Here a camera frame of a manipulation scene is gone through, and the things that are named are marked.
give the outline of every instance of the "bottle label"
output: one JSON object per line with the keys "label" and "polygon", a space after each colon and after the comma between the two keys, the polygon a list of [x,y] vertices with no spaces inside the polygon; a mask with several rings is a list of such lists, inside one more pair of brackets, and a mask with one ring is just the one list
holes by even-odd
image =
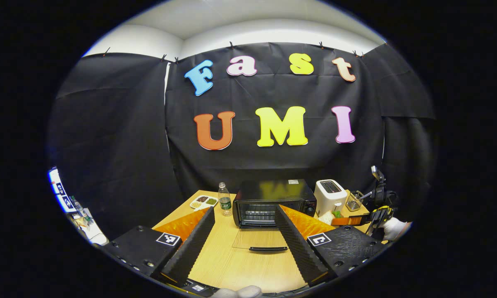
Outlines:
{"label": "bottle label", "polygon": [[232,208],[232,205],[230,204],[230,201],[228,201],[228,202],[222,202],[221,203],[221,209],[228,210],[230,208]]}

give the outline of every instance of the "letter m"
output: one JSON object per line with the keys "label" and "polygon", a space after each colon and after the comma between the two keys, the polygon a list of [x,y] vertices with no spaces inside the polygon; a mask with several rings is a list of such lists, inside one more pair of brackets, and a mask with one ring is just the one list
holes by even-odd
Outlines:
{"label": "letter m", "polygon": [[278,117],[273,108],[259,108],[256,115],[260,117],[261,137],[258,141],[259,147],[271,147],[274,141],[271,132],[279,145],[282,145],[289,132],[287,144],[291,146],[307,144],[307,138],[303,132],[303,107],[290,107],[283,121]]}

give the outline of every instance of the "pink letter i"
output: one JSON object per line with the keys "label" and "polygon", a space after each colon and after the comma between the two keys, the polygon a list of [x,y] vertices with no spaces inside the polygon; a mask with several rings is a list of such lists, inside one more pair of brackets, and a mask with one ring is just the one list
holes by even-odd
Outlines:
{"label": "pink letter i", "polygon": [[335,138],[337,143],[353,143],[355,136],[351,134],[351,125],[349,124],[351,109],[345,106],[336,106],[331,108],[331,111],[337,117],[337,125],[339,127],[339,135]]}

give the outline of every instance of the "black curtain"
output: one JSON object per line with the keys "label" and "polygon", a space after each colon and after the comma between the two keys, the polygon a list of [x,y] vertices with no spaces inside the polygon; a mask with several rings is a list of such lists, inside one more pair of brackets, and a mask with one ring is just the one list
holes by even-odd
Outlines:
{"label": "black curtain", "polygon": [[[306,53],[314,72],[295,75],[289,55]],[[254,76],[231,76],[230,59],[256,59]],[[332,60],[350,63],[354,82],[345,81]],[[214,86],[195,96],[184,78],[204,60],[213,62],[209,81]],[[260,118],[254,113],[272,107],[283,119],[291,106],[306,109],[303,116],[307,145],[258,147]],[[336,143],[334,106],[348,106],[356,141]],[[210,113],[213,139],[222,137],[217,114],[234,111],[233,140],[220,151],[203,149],[197,142],[194,116]],[[398,216],[413,220],[421,207],[434,171],[437,134],[432,100],[424,85],[389,45],[364,56],[300,43],[255,43],[200,53],[172,64],[166,92],[166,125],[175,174],[183,194],[215,190],[226,182],[237,192],[241,181],[263,179],[307,180],[311,188],[321,179],[367,192],[375,185],[372,165],[386,174],[388,188],[401,198]]]}
{"label": "black curtain", "polygon": [[48,156],[65,190],[114,239],[152,227],[184,199],[164,124],[167,62],[130,53],[86,56],[59,90]]}
{"label": "black curtain", "polygon": [[[289,56],[306,53],[314,72],[296,75]],[[256,60],[254,76],[231,76],[230,59],[247,55]],[[354,82],[345,81],[332,60],[342,57],[352,65]],[[213,62],[214,85],[201,96],[184,74],[202,61]],[[383,121],[375,86],[362,58],[337,49],[302,43],[255,43],[223,48],[171,64],[166,91],[166,125],[175,173],[185,196],[198,189],[216,190],[225,182],[236,193],[241,181],[263,179],[305,179],[311,188],[321,179],[335,179],[347,189],[373,186],[370,167],[381,164]],[[258,147],[260,118],[256,109],[273,108],[283,120],[292,106],[302,106],[307,145],[287,142]],[[349,118],[355,142],[336,143],[334,106],[351,108]],[[222,137],[217,114],[234,111],[233,140],[219,151],[203,149],[197,141],[194,116],[210,113],[211,137]]]}
{"label": "black curtain", "polygon": [[388,44],[362,59],[375,85],[385,125],[381,171],[401,206],[396,216],[413,221],[434,179],[439,147],[436,116],[429,91],[405,59]]}

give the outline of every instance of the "white glove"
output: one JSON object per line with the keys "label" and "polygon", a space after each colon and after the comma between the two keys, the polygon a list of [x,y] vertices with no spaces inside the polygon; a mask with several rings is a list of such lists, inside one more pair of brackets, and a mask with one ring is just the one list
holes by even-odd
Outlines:
{"label": "white glove", "polygon": [[402,222],[395,217],[392,217],[386,222],[382,222],[381,224],[379,224],[379,228],[385,229],[385,237],[383,238],[383,240],[394,241],[406,225],[406,222]]}
{"label": "white glove", "polygon": [[237,291],[232,291],[229,288],[220,288],[210,298],[258,298],[262,295],[260,287],[248,286]]}

